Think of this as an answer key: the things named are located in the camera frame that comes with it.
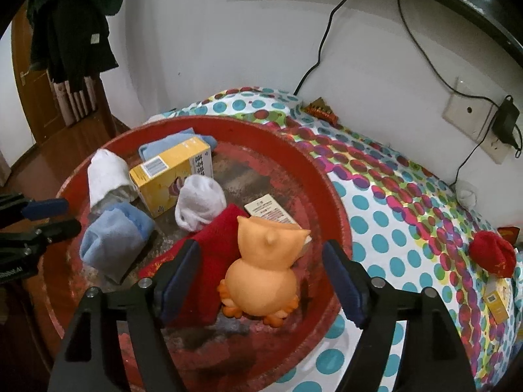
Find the bed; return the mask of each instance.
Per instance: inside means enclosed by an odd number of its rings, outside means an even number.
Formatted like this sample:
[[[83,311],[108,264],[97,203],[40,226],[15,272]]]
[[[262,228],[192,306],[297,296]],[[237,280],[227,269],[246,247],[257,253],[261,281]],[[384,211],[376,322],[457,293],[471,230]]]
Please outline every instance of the bed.
[[[333,127],[301,111],[302,101],[284,91],[243,87],[218,93],[154,122],[190,115],[233,116],[264,124],[297,142],[327,173],[350,221],[353,259],[371,276],[395,288],[440,293],[461,335],[478,388],[505,373],[523,316],[523,258],[512,278],[510,318],[497,325],[483,302],[488,273],[468,256],[479,230],[496,231],[475,211],[464,210],[437,176],[395,150],[345,127]],[[398,322],[379,392],[393,389],[405,323]],[[266,392],[334,391],[360,336],[341,311],[325,338]]]

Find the wall plate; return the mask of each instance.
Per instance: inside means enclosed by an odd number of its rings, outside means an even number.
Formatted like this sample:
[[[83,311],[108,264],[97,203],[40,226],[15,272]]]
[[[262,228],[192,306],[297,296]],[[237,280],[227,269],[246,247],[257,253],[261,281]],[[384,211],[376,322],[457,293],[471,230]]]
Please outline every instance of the wall plate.
[[[455,88],[462,93],[472,94],[470,89],[459,78],[456,78]],[[443,112],[443,118],[474,142],[479,143],[495,112],[496,108],[487,100],[469,99],[453,93],[450,96],[447,108]],[[511,146],[499,141],[492,131],[488,132],[481,148],[498,165],[503,163],[512,149]]]
[[[456,78],[456,89],[462,93],[472,94],[459,78]],[[486,100],[469,99],[453,93],[443,112],[443,118],[467,137],[479,142],[480,137],[483,137],[483,129],[488,125],[487,118],[494,111],[492,106],[492,103]]]

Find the red round tray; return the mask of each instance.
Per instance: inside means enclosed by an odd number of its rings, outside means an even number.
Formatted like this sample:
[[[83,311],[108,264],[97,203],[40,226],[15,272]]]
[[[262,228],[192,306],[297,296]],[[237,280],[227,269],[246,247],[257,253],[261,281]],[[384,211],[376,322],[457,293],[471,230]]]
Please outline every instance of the red round tray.
[[[260,390],[300,362],[338,314],[340,305],[323,269],[321,248],[326,240],[336,239],[351,257],[347,216],[336,190],[314,159],[263,125],[227,117],[180,117],[129,131],[104,148],[127,160],[131,168],[140,163],[140,145],[189,127],[218,140],[213,153],[214,176],[229,203],[243,206],[270,193],[303,228],[312,230],[310,250],[293,266],[300,284],[300,307],[283,327],[273,329],[261,321],[227,319],[220,314],[211,327],[163,331],[169,353],[190,391]],[[138,279],[140,268],[183,235],[174,213],[168,211],[156,218],[152,243],[121,286],[84,267],[78,249],[89,222],[90,159],[72,173],[58,193],[69,201],[71,214],[82,222],[83,231],[72,241],[51,246],[40,261],[45,305],[60,337],[88,287],[97,285],[104,292],[128,288]],[[142,386],[125,323],[119,326],[119,334],[127,377],[131,384]]]

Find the yellow box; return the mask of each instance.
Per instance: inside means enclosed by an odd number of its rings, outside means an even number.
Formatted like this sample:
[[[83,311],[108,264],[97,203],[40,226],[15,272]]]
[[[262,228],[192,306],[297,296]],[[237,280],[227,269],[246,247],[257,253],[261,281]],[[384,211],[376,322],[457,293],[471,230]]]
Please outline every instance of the yellow box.
[[[193,137],[129,171],[138,194],[153,218],[172,208],[185,178],[201,174],[213,178],[211,148]]]
[[[508,303],[511,299],[511,285],[507,279],[499,279],[491,275],[485,287],[483,300],[494,316],[496,324],[500,324],[508,319]]]

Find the dark clothing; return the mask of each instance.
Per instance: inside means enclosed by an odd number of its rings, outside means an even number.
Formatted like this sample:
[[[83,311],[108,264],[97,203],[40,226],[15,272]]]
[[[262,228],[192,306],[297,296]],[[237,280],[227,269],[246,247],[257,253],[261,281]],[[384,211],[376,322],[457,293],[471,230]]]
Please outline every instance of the dark clothing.
[[[114,14],[122,0],[119,5],[114,0],[103,2],[30,0],[27,9],[33,26],[30,69],[49,69],[53,82],[69,80],[71,91],[79,91],[84,77],[116,68],[118,64],[108,39],[109,25],[100,8]]]

